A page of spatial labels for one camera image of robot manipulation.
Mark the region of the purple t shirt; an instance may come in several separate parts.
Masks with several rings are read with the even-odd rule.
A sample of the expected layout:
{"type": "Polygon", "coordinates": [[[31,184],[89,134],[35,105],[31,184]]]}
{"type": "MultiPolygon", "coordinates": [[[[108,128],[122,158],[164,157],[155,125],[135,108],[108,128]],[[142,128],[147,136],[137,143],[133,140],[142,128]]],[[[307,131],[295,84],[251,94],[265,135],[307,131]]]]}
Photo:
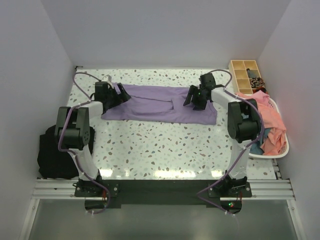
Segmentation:
{"type": "Polygon", "coordinates": [[[212,103],[204,110],[194,110],[194,104],[184,106],[189,88],[125,84],[131,99],[106,111],[106,121],[150,121],[179,124],[215,125],[218,112],[212,103]]]}

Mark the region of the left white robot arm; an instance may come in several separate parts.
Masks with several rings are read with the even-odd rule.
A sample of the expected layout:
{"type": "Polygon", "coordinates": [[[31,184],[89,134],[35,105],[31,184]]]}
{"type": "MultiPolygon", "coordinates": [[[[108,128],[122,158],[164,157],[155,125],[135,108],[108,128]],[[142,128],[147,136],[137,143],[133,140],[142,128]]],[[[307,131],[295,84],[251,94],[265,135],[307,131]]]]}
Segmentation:
{"type": "Polygon", "coordinates": [[[104,190],[104,184],[100,181],[100,171],[93,162],[89,148],[90,121],[130,99],[131,96],[121,83],[114,85],[109,81],[97,81],[88,101],[58,109],[54,131],[58,150],[71,156],[79,180],[87,182],[85,189],[92,196],[99,196],[104,190]]]}

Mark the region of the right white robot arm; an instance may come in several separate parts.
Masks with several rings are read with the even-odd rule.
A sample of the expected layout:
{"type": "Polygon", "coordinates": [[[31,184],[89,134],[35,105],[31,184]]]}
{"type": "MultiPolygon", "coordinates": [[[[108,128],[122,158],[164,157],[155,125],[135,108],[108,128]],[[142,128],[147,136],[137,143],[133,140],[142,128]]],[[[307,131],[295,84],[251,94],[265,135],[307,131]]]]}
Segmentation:
{"type": "Polygon", "coordinates": [[[193,105],[194,111],[202,111],[208,102],[217,103],[227,110],[227,131],[232,139],[228,169],[211,188],[223,189],[230,197],[235,196],[247,183],[247,163],[251,146],[259,141],[265,131],[257,101],[244,99],[217,84],[211,72],[199,77],[199,86],[191,85],[184,106],[193,105]]]}

